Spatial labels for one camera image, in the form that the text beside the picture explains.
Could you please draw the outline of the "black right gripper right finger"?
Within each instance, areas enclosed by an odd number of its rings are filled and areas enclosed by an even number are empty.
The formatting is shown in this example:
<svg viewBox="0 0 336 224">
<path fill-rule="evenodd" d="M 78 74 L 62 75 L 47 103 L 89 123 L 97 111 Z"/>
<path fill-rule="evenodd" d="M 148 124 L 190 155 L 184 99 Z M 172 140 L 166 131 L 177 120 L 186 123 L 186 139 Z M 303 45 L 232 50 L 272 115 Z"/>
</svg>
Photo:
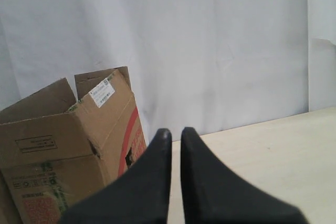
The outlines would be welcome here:
<svg viewBox="0 0 336 224">
<path fill-rule="evenodd" d="M 207 147 L 196 130 L 181 135 L 185 223 L 307 223 L 299 208 L 245 181 Z"/>
</svg>

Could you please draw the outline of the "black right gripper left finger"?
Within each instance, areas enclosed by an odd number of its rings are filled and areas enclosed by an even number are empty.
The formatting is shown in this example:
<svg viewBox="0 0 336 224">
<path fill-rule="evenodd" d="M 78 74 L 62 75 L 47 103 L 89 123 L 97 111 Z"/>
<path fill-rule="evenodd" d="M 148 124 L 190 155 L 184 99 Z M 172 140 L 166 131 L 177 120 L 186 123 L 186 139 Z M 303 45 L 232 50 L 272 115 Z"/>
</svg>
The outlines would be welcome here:
<svg viewBox="0 0 336 224">
<path fill-rule="evenodd" d="M 171 166 L 171 132 L 159 129 L 121 177 L 70 207 L 59 223 L 166 223 Z"/>
</svg>

